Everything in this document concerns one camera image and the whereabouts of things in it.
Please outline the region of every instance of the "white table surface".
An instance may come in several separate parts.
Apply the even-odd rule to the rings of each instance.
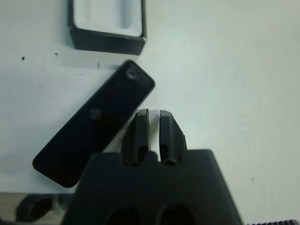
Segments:
[[[75,50],[65,1],[0,1],[0,191],[74,192],[32,159],[134,59],[156,81],[140,108],[171,111],[188,148],[214,151],[245,223],[300,219],[300,1],[146,6],[148,43],[136,57]]]

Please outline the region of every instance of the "black rectangular device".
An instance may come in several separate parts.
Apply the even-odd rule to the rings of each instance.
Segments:
[[[155,86],[127,60],[33,160],[33,167],[70,188],[94,152],[102,152]]]

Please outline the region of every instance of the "black 3d-printed part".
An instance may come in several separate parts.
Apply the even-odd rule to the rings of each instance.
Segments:
[[[252,225],[299,225],[297,220],[286,220],[273,223],[252,224]]]
[[[159,121],[159,151],[161,161],[165,165],[175,165],[181,160],[181,155],[187,150],[186,139],[173,115],[160,111]]]
[[[122,162],[127,166],[140,164],[148,151],[149,143],[149,112],[144,109],[135,114],[122,143]]]

